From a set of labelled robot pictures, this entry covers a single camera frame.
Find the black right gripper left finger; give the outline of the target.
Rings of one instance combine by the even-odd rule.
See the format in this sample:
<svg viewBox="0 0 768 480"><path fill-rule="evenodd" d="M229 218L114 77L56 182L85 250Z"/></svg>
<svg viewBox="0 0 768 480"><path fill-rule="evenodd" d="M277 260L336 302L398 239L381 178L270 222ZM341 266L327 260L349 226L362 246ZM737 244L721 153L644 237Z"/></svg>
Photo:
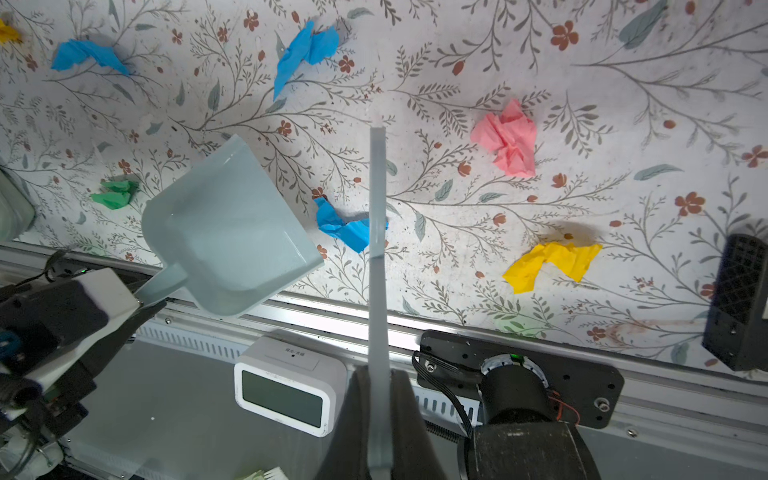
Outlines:
<svg viewBox="0 0 768 480"><path fill-rule="evenodd" d="M368 480L370 375L367 367L355 370L334 427L317 480Z"/></svg>

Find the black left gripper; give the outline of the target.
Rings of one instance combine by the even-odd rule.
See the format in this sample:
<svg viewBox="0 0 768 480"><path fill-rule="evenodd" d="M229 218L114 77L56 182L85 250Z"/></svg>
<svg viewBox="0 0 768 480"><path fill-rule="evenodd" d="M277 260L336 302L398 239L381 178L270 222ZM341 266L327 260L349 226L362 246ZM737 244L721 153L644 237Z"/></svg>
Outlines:
<svg viewBox="0 0 768 480"><path fill-rule="evenodd" d="M1 394L86 396L128 340L167 305L141 307L111 269L1 288Z"/></svg>

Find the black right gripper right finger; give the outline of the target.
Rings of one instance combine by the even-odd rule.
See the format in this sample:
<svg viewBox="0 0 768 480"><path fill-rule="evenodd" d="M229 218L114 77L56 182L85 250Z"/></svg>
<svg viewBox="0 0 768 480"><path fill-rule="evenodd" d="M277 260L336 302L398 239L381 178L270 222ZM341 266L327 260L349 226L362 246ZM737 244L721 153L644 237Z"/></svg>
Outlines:
<svg viewBox="0 0 768 480"><path fill-rule="evenodd" d="M404 371L391 375L393 479L446 479Z"/></svg>

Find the pale blue plastic dustpan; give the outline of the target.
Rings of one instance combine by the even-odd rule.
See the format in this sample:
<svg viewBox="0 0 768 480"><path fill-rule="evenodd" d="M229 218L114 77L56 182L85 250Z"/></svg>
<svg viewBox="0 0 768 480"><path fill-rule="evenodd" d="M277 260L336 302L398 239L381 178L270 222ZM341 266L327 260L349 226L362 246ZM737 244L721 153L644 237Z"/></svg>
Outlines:
<svg viewBox="0 0 768 480"><path fill-rule="evenodd" d="M149 200L141 227L163 263L136 293L145 305L185 289L208 313L237 316L323 263L298 218L237 135Z"/></svg>

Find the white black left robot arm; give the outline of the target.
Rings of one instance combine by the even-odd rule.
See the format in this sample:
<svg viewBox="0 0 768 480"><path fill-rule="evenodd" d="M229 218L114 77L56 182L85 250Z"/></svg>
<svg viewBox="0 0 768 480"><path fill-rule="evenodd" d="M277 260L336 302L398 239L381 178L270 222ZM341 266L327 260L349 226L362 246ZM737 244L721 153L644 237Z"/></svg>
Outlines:
<svg viewBox="0 0 768 480"><path fill-rule="evenodd" d="M166 307L135 294L144 280L110 268L67 268L55 251L42 271L1 289L1 476L36 479L47 452L88 415L83 400L135 333Z"/></svg>

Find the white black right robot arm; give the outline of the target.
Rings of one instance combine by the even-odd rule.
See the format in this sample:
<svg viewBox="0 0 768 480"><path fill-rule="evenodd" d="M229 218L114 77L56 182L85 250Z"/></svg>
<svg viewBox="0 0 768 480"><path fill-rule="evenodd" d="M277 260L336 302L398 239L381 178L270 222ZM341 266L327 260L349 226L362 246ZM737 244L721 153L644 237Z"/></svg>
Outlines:
<svg viewBox="0 0 768 480"><path fill-rule="evenodd" d="M465 373L479 384L485 411L458 440L465 479L597 479L598 467L576 426L553 412L560 397L539 366L512 354L491 356ZM319 479L442 479L406 372L390 367L384 345L353 373Z"/></svg>

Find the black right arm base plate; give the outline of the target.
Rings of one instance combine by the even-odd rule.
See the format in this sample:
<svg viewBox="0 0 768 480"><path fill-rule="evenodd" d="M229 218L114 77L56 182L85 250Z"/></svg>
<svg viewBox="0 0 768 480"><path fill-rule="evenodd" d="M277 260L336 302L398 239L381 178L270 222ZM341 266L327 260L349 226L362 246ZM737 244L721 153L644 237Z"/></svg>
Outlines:
<svg viewBox="0 0 768 480"><path fill-rule="evenodd" d="M412 363L418 384L444 394L463 427L517 417L603 429L624 386L609 365L434 330Z"/></svg>

